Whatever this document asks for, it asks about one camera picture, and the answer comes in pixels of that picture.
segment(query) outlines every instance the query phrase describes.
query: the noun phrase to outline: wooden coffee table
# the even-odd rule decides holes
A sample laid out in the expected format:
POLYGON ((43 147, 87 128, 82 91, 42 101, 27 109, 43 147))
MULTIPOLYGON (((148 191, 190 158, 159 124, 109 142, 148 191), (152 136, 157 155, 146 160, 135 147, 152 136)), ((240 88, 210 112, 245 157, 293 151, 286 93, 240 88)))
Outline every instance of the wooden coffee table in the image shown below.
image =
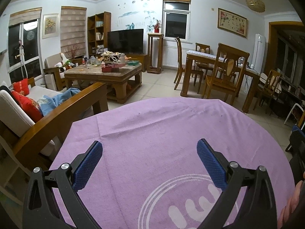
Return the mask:
POLYGON ((142 85, 142 64, 135 66, 124 66, 120 68, 120 72, 102 72, 101 67, 93 67, 85 65, 74 67, 65 71, 65 80, 67 89, 72 87, 74 80, 96 81, 111 84, 113 88, 107 94, 108 99, 116 100, 118 103, 125 103, 127 98, 142 85), (131 85, 131 90, 126 91, 127 84, 131 85))

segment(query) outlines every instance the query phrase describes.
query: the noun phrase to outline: chandelier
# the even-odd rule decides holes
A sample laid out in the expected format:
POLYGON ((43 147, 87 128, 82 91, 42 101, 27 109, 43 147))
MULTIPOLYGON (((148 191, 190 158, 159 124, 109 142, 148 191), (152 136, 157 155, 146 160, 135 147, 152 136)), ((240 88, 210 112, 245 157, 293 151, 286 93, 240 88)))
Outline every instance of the chandelier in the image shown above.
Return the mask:
POLYGON ((265 3, 262 0, 246 0, 249 9, 263 13, 265 12, 265 3))

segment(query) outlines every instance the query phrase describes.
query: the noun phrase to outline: framed painting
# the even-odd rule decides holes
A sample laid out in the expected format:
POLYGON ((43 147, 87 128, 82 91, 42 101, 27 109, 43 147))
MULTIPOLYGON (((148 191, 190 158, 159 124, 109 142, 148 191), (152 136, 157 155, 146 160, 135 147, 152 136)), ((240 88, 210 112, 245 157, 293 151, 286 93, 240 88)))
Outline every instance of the framed painting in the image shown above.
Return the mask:
POLYGON ((42 38, 51 38, 59 35, 59 14, 43 15, 42 38))
POLYGON ((246 38, 247 18, 218 8, 218 28, 238 34, 246 38))

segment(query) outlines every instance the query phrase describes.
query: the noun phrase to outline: wooden door frame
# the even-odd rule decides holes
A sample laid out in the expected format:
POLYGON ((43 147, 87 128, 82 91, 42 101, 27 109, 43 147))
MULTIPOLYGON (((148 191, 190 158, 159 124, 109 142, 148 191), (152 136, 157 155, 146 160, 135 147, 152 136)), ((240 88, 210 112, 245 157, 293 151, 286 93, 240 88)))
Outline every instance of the wooden door frame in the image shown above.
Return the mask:
POLYGON ((276 54, 278 48, 278 29, 302 30, 305 31, 304 24, 296 21, 269 22, 269 38, 266 63, 264 73, 269 74, 275 68, 276 54))

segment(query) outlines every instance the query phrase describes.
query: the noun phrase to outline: silver bolt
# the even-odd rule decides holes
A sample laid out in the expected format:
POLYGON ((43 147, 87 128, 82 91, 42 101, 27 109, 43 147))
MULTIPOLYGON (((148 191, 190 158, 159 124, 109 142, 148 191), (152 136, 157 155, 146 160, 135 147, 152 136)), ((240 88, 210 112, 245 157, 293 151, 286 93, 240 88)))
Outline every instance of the silver bolt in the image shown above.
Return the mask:
POLYGON ((33 171, 34 171, 34 173, 37 173, 37 172, 40 171, 40 168, 39 168, 39 167, 36 167, 33 171))
POLYGON ((68 168, 69 168, 69 164, 62 164, 62 165, 61 165, 61 168, 62 168, 62 169, 68 169, 68 168))
POLYGON ((266 167, 263 166, 263 165, 261 165, 261 166, 259 167, 259 169, 260 169, 260 171, 266 171, 266 167))
POLYGON ((231 162, 230 163, 230 166, 232 167, 232 168, 237 168, 238 167, 238 163, 236 163, 236 162, 231 162))

